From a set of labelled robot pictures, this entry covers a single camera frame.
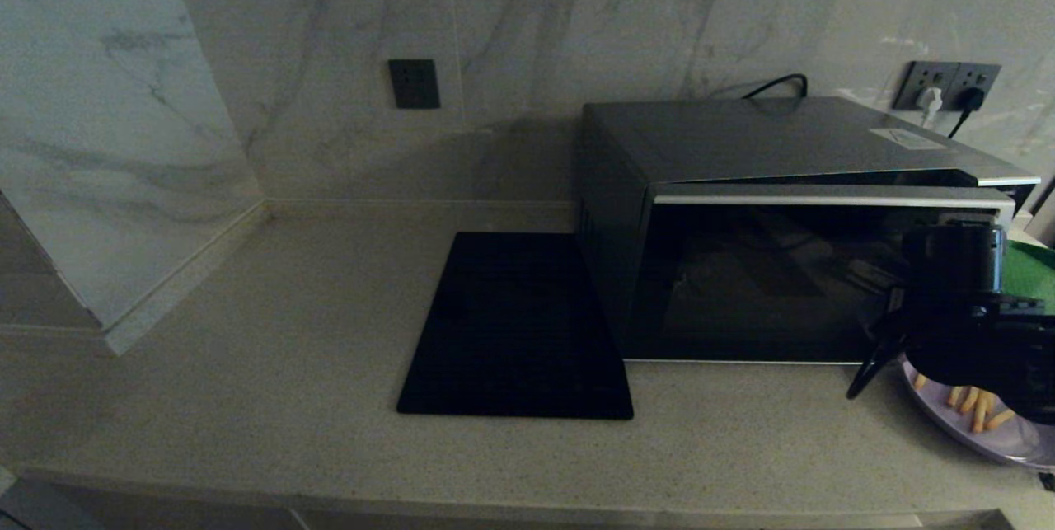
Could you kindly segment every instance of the microwave top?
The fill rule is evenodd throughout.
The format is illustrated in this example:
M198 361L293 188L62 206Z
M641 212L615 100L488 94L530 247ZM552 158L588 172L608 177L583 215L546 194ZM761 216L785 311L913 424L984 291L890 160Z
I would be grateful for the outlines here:
M957 170L978 185L1040 178L966 145L839 97L588 103L649 184Z

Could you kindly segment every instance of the wall outlet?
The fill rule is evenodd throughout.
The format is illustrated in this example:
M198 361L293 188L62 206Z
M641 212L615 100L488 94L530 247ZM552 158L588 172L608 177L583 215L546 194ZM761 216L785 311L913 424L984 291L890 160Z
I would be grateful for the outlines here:
M389 60L396 107L400 110L435 110L440 107L433 60Z
M974 62L960 62L960 69L956 72L948 87L942 88L945 102L942 110L950 112L962 112L963 92L976 87L985 92L989 97L990 89L996 81L996 76L1000 74L999 64L976 64Z
M894 110L919 110L916 100L920 93L928 87L941 88L945 92L956 78L956 73L960 69L959 62L931 62L917 60L908 64L908 74L901 83L901 90L894 98ZM942 110L947 110L947 106L942 106Z

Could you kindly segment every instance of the french fries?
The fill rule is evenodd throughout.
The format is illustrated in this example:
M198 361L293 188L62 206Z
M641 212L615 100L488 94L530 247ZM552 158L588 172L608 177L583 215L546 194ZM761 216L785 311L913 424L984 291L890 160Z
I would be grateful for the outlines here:
M920 378L923 377L922 374L917 375L916 381L913 386L916 390L923 387L926 383L926 378L923 377L923 383L920 383ZM993 411L996 410L996 395L992 392L980 390L975 386L967 386L967 396L963 400L963 403L957 405L960 402L960 396L963 394L963 386L955 385L948 391L948 399L945 403L948 404L951 409L958 410L961 414L972 413L971 415L971 432L972 433L982 433L986 431L993 431L999 429L1000 425L1006 421L1014 418L1015 413L1011 409L1006 409L999 414L993 415Z

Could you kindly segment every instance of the microwave door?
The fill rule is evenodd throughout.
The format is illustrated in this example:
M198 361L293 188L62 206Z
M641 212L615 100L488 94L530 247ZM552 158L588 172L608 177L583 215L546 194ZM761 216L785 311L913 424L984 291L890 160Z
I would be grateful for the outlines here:
M625 356L852 363L907 264L901 238L1004 225L991 190L671 185L651 194Z

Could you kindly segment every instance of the green cloth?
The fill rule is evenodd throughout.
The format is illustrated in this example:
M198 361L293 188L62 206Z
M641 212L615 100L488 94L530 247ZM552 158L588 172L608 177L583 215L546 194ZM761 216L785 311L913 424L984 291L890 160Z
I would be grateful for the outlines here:
M1055 250L1011 242L1003 257L1003 292L1044 300L1055 314Z

